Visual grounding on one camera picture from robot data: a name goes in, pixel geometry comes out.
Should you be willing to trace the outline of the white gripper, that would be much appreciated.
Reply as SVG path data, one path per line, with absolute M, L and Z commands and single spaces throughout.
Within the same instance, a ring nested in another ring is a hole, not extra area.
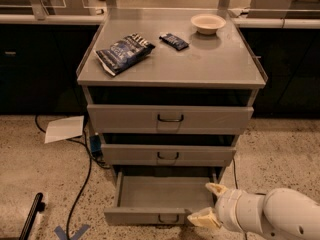
M 228 189 L 216 183 L 206 183 L 205 187 L 217 197 L 215 203 L 217 216 L 212 207 L 192 213 L 187 216 L 187 219 L 194 226 L 220 229 L 222 223 L 226 229 L 234 232 L 263 233 L 265 231 L 264 194 L 250 194 L 239 189 Z

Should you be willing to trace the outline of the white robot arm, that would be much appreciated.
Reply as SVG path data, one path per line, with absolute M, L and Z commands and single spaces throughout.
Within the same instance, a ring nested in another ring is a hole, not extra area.
M 252 194 L 215 183 L 205 187 L 217 202 L 188 216 L 197 227 L 251 232 L 266 240 L 320 240 L 320 204 L 296 190 Z

